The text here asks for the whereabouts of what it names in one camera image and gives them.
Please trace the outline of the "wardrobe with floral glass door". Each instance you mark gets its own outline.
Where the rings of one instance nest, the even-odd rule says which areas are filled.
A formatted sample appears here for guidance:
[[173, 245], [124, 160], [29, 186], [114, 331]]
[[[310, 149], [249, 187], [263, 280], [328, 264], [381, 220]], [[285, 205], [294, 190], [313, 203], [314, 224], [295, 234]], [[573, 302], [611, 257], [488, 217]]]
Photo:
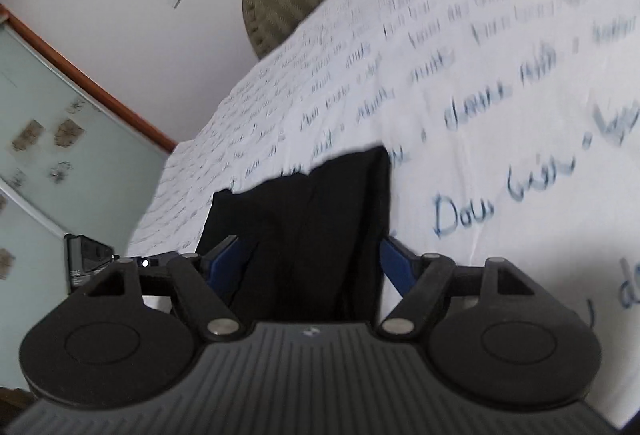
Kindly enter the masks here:
[[68, 293], [64, 238], [125, 253], [167, 155], [1, 23], [1, 384], [26, 382], [18, 348]]

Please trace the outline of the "black pants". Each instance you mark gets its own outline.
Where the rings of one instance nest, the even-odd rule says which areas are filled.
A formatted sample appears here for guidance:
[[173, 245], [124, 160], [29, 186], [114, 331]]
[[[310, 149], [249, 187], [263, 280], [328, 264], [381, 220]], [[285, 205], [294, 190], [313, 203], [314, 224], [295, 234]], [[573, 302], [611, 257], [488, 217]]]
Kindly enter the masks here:
[[221, 297], [243, 321], [366, 322], [378, 312], [389, 222], [390, 157], [378, 146], [247, 192], [216, 192], [196, 251], [240, 239]]

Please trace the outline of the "black box by wardrobe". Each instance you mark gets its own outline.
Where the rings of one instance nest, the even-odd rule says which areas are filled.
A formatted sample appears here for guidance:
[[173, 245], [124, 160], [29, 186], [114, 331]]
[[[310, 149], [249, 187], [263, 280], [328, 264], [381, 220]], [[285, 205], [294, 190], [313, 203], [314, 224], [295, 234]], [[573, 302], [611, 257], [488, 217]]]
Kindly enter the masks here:
[[116, 261], [117, 255], [109, 245], [84, 235], [67, 233], [64, 237], [64, 259], [68, 286], [73, 292]]

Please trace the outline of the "white script-print bedsheet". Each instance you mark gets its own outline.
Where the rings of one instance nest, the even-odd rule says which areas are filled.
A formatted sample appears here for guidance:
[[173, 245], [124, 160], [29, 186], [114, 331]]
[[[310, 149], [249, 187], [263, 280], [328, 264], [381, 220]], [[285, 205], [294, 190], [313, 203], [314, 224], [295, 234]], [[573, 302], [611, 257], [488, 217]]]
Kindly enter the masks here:
[[510, 259], [589, 321], [589, 402], [639, 408], [639, 0], [325, 0], [168, 158], [128, 253], [191, 252], [213, 195], [382, 144], [390, 231]]

